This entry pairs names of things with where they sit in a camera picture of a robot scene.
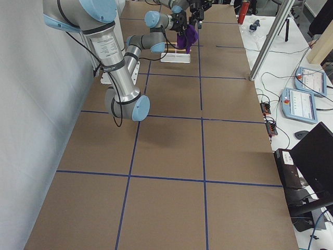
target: purple object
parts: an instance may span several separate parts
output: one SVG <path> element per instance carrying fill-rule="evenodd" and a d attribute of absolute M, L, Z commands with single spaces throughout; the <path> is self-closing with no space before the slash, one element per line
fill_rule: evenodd
<path fill-rule="evenodd" d="M 194 26 L 188 25 L 185 34 L 179 35 L 177 33 L 177 47 L 180 49 L 186 48 L 186 53 L 189 54 L 191 46 L 198 40 L 199 35 Z"/>

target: red fire extinguisher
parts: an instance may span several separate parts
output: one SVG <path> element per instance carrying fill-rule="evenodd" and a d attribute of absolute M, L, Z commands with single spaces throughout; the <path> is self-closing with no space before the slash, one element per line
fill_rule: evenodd
<path fill-rule="evenodd" d="M 239 12 L 239 17 L 238 17 L 238 23 L 239 24 L 243 24 L 246 13 L 249 10 L 249 6 L 250 6 L 250 1 L 248 1 L 248 0 L 243 0 L 242 1 L 241 9 L 240 9 L 240 12 Z"/>

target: screen display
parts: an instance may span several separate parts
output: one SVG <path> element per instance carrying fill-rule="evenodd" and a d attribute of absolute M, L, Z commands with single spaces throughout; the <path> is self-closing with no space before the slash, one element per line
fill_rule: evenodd
<path fill-rule="evenodd" d="M 290 90 L 290 113 L 294 116 L 314 119 L 311 94 Z"/>
<path fill-rule="evenodd" d="M 303 84 L 305 89 L 313 89 L 319 93 L 323 93 L 324 75 L 310 69 L 303 69 Z"/>

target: computer monitor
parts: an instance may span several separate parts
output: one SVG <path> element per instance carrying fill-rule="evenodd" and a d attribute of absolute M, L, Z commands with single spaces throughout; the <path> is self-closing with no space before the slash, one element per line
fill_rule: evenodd
<path fill-rule="evenodd" d="M 333 133 L 319 122 L 290 150 L 290 156 L 319 198 L 289 207 L 290 215 L 299 216 L 321 207 L 333 209 Z"/>

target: white table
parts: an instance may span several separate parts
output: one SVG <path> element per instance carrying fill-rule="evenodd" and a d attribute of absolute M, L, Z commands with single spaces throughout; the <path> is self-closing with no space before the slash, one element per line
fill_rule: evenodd
<path fill-rule="evenodd" d="M 260 20 L 260 27 L 253 33 L 249 32 L 250 24 L 254 23 L 256 20 Z M 260 50 L 266 35 L 268 34 L 271 25 L 274 21 L 274 17 L 260 17 L 260 16 L 246 16 L 243 25 L 239 26 L 241 31 L 242 40 L 244 43 L 244 47 L 247 49 L 247 57 L 249 61 L 250 68 L 253 67 L 253 64 L 259 54 L 253 50 Z M 285 28 L 283 27 L 280 35 L 273 42 L 273 46 L 271 47 L 271 51 L 277 52 L 296 52 L 308 47 L 308 43 L 304 39 L 302 33 L 298 29 L 297 25 L 293 20 L 290 20 L 289 26 L 289 40 L 285 42 Z M 267 95 L 270 100 L 278 100 L 277 96 L 266 91 L 261 82 L 261 76 L 263 76 L 262 80 L 265 84 L 266 89 L 272 91 L 273 93 L 280 96 L 283 89 L 285 87 L 295 88 L 294 87 L 294 78 L 276 78 L 269 74 L 265 74 L 265 72 L 272 73 L 279 77 L 284 76 L 293 76 L 295 73 L 296 65 L 300 61 L 303 56 L 305 50 L 302 52 L 298 52 L 292 55 L 280 54 L 275 52 L 270 52 L 266 58 L 266 61 L 261 68 L 259 75 L 255 79 L 255 87 L 258 88 L 257 93 Z M 302 60 L 300 64 L 302 67 L 307 67 L 315 70 L 320 70 L 320 65 L 309 64 L 306 56 Z M 329 79 L 327 78 L 327 84 L 332 86 Z M 329 98 L 333 98 L 333 90 L 327 90 L 327 96 Z M 271 102 L 271 112 L 272 117 L 277 120 L 277 126 L 284 130 L 289 138 L 290 145 L 289 149 L 293 148 L 299 141 L 294 137 L 294 133 L 300 130 L 308 130 L 310 131 L 315 124 L 308 124 L 302 121 L 296 121 L 287 119 L 284 117 L 281 103 L 277 106 L 278 102 Z M 333 103 L 325 98 L 316 97 L 315 104 L 317 108 L 333 108 Z M 322 121 L 331 131 L 333 131 L 333 111 L 318 111 L 317 112 L 318 120 Z M 288 139 L 286 135 L 284 135 L 281 131 L 278 130 L 279 135 L 272 138 L 272 150 L 275 151 L 278 148 L 286 148 L 288 145 Z M 315 235 L 319 237 L 319 240 L 313 239 L 311 244 L 311 249 L 319 250 L 321 248 L 326 248 L 328 250 L 333 249 L 333 225 L 331 223 L 326 223 L 327 230 L 316 230 Z M 307 249 L 310 235 L 312 234 L 312 229 L 306 230 L 302 233 L 298 232 L 295 229 L 296 238 L 298 241 L 298 245 L 300 249 Z"/>

